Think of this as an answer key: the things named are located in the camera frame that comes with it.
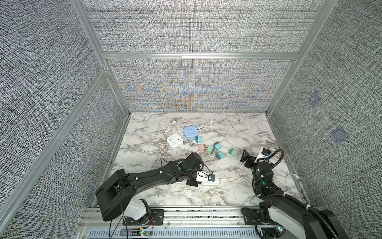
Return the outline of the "long white power strip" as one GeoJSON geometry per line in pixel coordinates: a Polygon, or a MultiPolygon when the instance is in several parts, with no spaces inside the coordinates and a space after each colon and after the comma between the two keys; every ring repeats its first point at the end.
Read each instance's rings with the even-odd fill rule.
{"type": "Polygon", "coordinates": [[[219,174],[218,173],[212,174],[211,172],[199,171],[196,181],[201,183],[202,185],[218,186],[219,174]]]}

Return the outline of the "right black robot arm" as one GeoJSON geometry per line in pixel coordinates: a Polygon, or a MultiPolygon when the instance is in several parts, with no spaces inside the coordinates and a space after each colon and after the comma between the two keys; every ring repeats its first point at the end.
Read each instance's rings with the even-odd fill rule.
{"type": "Polygon", "coordinates": [[[335,214],[304,203],[275,184],[274,168],[284,151],[263,148],[257,156],[243,150],[240,161],[252,172],[252,189],[261,199],[258,209],[242,208],[246,225],[253,225],[261,239],[278,239],[290,232],[298,239],[346,239],[345,229],[335,214]]]}

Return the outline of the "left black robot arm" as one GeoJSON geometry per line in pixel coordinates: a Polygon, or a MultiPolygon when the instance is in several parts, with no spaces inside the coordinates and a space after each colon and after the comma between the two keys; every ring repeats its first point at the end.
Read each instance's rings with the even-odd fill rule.
{"type": "Polygon", "coordinates": [[[140,173],[126,173],[123,169],[113,173],[97,190],[96,199],[103,221],[122,215],[132,198],[143,191],[188,180],[197,186],[196,178],[205,163],[192,152],[187,158],[169,161],[160,168],[140,173]]]}

